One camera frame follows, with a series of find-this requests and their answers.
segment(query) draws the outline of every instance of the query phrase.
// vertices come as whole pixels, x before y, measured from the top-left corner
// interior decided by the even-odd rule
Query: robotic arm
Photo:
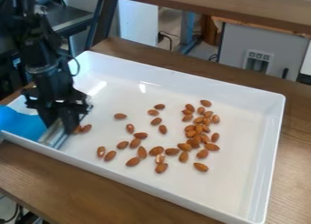
[[[47,127],[60,118],[70,134],[79,125],[79,115],[91,107],[86,94],[73,88],[67,59],[58,53],[61,38],[49,25],[44,8],[35,0],[0,0],[0,25],[11,35],[35,82],[35,87],[22,91],[27,107],[35,108]]]

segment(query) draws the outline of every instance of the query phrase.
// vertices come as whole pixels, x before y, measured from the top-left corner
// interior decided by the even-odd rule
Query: wooden table
[[[311,34],[310,0],[134,0]]]
[[[266,223],[310,223],[311,87],[117,38],[92,50],[284,94],[286,112]],[[8,142],[0,145],[0,192],[53,223],[218,223]]]

